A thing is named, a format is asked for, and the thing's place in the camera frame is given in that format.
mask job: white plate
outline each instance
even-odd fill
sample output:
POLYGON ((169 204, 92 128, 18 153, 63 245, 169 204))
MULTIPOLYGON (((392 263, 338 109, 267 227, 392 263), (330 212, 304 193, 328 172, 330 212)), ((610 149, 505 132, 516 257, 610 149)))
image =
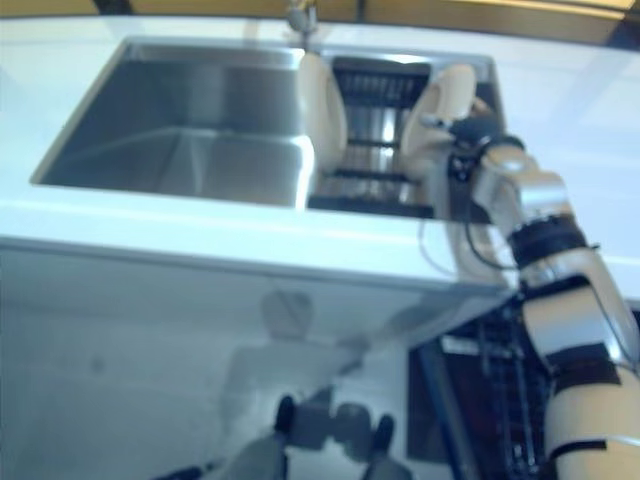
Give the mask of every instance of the white plate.
POLYGON ((306 53, 297 84, 304 131, 313 144, 316 166, 334 170, 347 147, 347 116, 333 72, 318 55, 306 53))

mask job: sink basin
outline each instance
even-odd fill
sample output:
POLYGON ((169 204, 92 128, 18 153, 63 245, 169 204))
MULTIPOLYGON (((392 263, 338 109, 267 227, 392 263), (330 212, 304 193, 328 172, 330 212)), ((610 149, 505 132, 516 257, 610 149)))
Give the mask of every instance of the sink basin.
POLYGON ((490 58, 323 48, 348 127, 340 168, 327 175, 298 98, 303 56, 282 45, 129 39, 33 182, 447 220, 458 219, 458 204, 466 212, 466 197, 448 199, 455 185, 418 198, 396 152, 413 104, 452 63, 474 67, 476 95, 500 114, 490 58))
POLYGON ((40 182, 304 205, 314 158, 295 97, 302 55, 128 42, 40 182))

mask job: glossy white surface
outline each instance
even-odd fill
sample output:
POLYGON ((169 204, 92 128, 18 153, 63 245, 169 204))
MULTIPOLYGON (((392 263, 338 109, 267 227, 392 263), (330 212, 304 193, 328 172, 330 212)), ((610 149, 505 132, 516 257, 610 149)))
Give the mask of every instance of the glossy white surface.
MULTIPOLYGON (((29 183, 92 81, 127 35, 293 39, 283 22, 204 18, 3 20, 0 237, 104 245, 412 279, 470 278, 445 226, 29 183)), ((566 180, 579 221, 624 295, 640 299, 640 54, 414 29, 322 25, 325 45, 479 53, 498 68, 510 130, 566 180)))

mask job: black band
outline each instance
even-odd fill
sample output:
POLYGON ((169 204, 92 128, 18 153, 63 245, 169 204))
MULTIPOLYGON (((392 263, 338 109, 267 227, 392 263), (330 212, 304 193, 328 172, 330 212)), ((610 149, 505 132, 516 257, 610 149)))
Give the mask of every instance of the black band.
POLYGON ((616 366, 611 362, 585 362, 572 365, 556 375, 553 394, 582 385, 622 385, 616 366))
POLYGON ((519 268, 555 253, 587 246, 573 215, 560 215, 525 225, 509 238, 519 268))

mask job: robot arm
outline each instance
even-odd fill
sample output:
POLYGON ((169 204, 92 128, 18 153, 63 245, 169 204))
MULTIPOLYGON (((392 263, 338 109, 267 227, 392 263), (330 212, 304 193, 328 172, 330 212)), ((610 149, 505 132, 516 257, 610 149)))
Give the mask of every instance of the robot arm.
POLYGON ((473 199, 509 242, 524 331, 554 380, 545 452, 557 478, 640 478, 638 326, 577 226, 562 180, 490 119, 449 130, 479 159, 473 199))

